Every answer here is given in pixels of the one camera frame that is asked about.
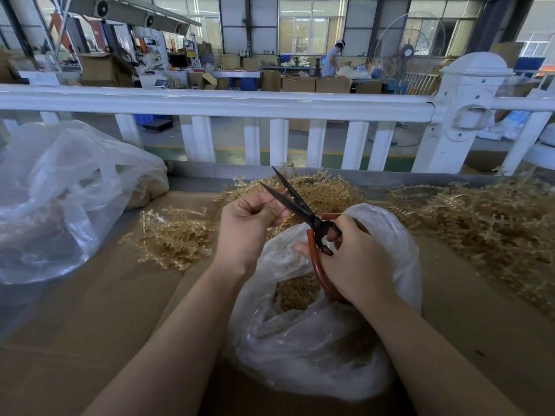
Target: scissors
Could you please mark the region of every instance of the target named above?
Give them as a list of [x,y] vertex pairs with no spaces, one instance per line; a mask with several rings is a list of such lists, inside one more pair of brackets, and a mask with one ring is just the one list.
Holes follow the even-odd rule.
[[[320,260],[320,255],[318,254],[318,250],[322,251],[324,254],[332,256],[334,253],[329,249],[327,245],[323,243],[323,238],[326,237],[330,230],[333,230],[337,237],[341,236],[341,230],[337,227],[337,225],[333,222],[333,220],[337,219],[341,215],[341,213],[328,213],[322,215],[321,218],[317,217],[306,202],[302,199],[299,193],[289,184],[289,181],[285,179],[285,177],[278,172],[278,170],[272,166],[274,172],[276,173],[277,177],[283,184],[283,186],[287,189],[288,193],[291,195],[291,199],[289,199],[284,194],[277,192],[273,188],[268,187],[266,184],[260,182],[262,187],[266,188],[266,190],[274,196],[276,200],[278,200],[281,204],[287,207],[291,212],[295,213],[296,216],[299,216],[303,219],[308,225],[310,229],[306,231],[308,241],[309,241],[309,248],[310,248],[310,258],[312,261],[312,267],[314,268],[314,273],[316,274],[316,278],[320,282],[320,285],[323,289],[331,295],[333,299],[340,303],[350,304],[348,300],[346,300],[341,293],[337,290],[334,284],[330,281],[326,272],[323,270],[322,261]],[[355,220],[357,227],[368,233],[368,230],[362,225],[360,222]]]

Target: black scissor blade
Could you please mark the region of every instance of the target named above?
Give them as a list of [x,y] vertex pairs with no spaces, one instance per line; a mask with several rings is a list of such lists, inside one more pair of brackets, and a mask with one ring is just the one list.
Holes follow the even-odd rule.
[[293,197],[293,201],[295,202],[295,204],[297,204],[299,207],[305,209],[306,213],[308,213],[309,215],[312,215],[313,212],[312,212],[312,210],[310,210],[309,205],[305,203],[305,201],[302,199],[302,197],[299,195],[299,193],[295,190],[295,188],[293,188],[291,186],[289,181],[287,179],[285,179],[285,177],[280,172],[278,172],[278,170],[275,167],[272,166],[272,169],[276,173],[277,177],[279,178],[279,180],[281,181],[283,186],[285,188],[287,188],[287,191],[289,192],[291,197]]
[[285,207],[287,207],[290,211],[292,211],[293,213],[295,213],[295,215],[299,216],[301,219],[303,219],[306,223],[308,223],[310,226],[312,226],[312,215],[307,213],[305,210],[303,210],[301,207],[299,207],[298,205],[296,205],[294,202],[292,202],[289,198],[287,198],[286,196],[284,196],[281,192],[277,192],[275,189],[268,187],[265,183],[260,182],[260,185],[264,188],[266,188],[267,192],[269,192],[270,194],[272,194],[274,196],[274,198],[276,200],[278,200],[281,204],[283,204]]

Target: white fence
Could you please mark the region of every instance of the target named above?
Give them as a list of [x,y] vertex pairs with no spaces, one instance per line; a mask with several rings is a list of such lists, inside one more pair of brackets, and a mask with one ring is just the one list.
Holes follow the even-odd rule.
[[[536,142],[555,99],[495,97],[512,75],[491,53],[465,55],[443,69],[435,96],[343,95],[290,92],[237,92],[86,88],[75,86],[0,85],[0,110],[40,111],[46,122],[67,112],[115,114],[124,141],[142,147],[132,114],[178,115],[188,160],[216,161],[210,116],[244,118],[245,157],[260,165],[260,118],[270,119],[270,164],[287,162],[288,118],[309,118],[307,167],[320,167],[327,120],[347,120],[342,169],[359,169],[369,128],[378,121],[368,170],[382,171],[396,122],[427,123],[412,172],[455,174],[461,170],[477,132],[494,110],[531,111],[521,136],[503,163],[512,174]],[[14,134],[19,123],[4,118],[3,134]]]

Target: light blue shirt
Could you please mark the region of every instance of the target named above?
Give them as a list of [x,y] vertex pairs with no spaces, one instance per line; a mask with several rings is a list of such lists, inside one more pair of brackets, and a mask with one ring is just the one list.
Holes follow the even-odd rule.
[[337,47],[333,47],[330,49],[330,52],[326,55],[326,62],[322,68],[322,77],[325,76],[333,76],[335,77],[335,65],[331,65],[330,59],[331,57],[335,57],[335,62],[337,62],[337,56],[339,55],[339,50]]

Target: open plastic bag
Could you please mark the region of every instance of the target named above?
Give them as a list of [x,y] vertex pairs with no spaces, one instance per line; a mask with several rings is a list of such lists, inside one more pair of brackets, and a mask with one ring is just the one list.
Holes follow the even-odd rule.
[[[418,248],[406,228],[392,213],[368,204],[345,213],[389,251],[397,292],[420,311]],[[235,303],[224,353],[240,370],[276,390],[347,401],[375,396],[391,384],[395,372],[355,307],[333,302],[322,289],[305,311],[282,312],[274,300],[279,281],[312,271],[310,261],[293,250],[296,241],[306,242],[307,229],[306,223],[290,227],[266,243],[256,273]]]
[[169,189],[161,158],[80,121],[22,125],[0,158],[0,282],[66,274],[128,205]]

